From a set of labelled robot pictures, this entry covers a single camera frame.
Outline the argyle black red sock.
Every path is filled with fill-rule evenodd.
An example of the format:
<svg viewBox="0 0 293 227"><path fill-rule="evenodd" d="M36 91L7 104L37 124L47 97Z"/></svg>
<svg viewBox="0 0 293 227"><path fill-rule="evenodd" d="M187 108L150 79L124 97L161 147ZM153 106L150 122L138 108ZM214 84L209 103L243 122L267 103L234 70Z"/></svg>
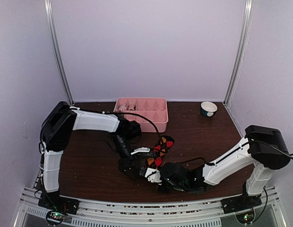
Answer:
<svg viewBox="0 0 293 227"><path fill-rule="evenodd" d="M145 168L160 170L163 165L163 158L174 145L175 140L168 135L162 135L156 145L151 149L154 157L149 157L144 163Z"/></svg>

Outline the pink divided organizer tray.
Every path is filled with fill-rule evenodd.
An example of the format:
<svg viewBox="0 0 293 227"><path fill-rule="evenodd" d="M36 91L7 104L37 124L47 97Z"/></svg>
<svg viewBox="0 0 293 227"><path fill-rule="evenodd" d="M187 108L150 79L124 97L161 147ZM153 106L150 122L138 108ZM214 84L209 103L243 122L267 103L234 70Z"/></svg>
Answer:
<svg viewBox="0 0 293 227"><path fill-rule="evenodd" d="M142 115L155 124L152 126L151 123L139 116L126 114L124 116L126 119L129 121L136 121L140 124L142 132L156 132L156 129L158 129L160 133L166 131L169 121L166 99L153 97L122 97L117 100L114 111L116 112L116 108L123 103L127 104L127 109L131 104L136 105L135 111L126 110L123 112Z"/></svg>

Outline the beige striped sock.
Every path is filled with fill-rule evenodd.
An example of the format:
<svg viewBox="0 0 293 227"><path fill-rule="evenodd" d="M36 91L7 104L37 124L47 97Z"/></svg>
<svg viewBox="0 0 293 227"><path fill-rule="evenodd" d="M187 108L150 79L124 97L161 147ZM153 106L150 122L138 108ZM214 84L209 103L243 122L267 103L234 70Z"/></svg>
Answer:
<svg viewBox="0 0 293 227"><path fill-rule="evenodd" d="M134 105L134 104L129 105L127 110L128 111L135 111L136 110L136 105Z"/></svg>

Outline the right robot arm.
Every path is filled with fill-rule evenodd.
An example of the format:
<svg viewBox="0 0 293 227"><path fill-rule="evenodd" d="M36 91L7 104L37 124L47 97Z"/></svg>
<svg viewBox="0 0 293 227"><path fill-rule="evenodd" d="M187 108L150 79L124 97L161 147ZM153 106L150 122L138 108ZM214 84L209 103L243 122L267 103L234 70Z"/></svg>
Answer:
<svg viewBox="0 0 293 227"><path fill-rule="evenodd" d="M247 209L262 193L274 171L287 166L293 155L288 152L278 129L250 125L245 133L229 151L196 169L189 170L180 163L165 163L151 182L157 183L161 192L199 194L246 166L254 165L252 175L244 183L244 193L237 200L240 208Z"/></svg>

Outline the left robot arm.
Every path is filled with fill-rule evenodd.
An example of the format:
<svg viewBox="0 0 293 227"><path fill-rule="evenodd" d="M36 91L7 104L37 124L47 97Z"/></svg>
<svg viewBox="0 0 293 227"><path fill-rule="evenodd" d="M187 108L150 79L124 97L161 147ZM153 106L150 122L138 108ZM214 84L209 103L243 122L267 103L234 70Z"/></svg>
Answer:
<svg viewBox="0 0 293 227"><path fill-rule="evenodd" d="M119 170L133 180L139 177L139 159L130 144L130 140L142 133L139 123L127 120L120 113L89 112L61 101L43 122L39 136L44 201L53 210L63 205L59 192L60 162L76 130L108 132L120 156Z"/></svg>

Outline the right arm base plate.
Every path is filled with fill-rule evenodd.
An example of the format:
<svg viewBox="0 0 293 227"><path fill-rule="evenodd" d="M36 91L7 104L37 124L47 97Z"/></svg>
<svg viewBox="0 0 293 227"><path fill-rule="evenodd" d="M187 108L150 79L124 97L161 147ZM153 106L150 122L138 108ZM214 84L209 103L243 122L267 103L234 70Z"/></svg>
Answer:
<svg viewBox="0 0 293 227"><path fill-rule="evenodd" d="M255 219L254 208L260 206L262 200L258 196L239 195L221 200L224 214L234 213L236 220L244 225L251 224Z"/></svg>

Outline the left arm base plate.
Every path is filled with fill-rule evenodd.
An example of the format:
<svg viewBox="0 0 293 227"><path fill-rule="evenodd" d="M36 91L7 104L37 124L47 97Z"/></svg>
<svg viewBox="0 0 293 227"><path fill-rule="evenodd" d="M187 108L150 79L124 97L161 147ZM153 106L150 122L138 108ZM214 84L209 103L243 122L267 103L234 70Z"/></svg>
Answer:
<svg viewBox="0 0 293 227"><path fill-rule="evenodd" d="M45 220L48 224L57 226L65 221L69 214L77 214L79 203L79 200L65 197L60 197L57 201L41 197L38 201L38 206L49 210L46 212Z"/></svg>

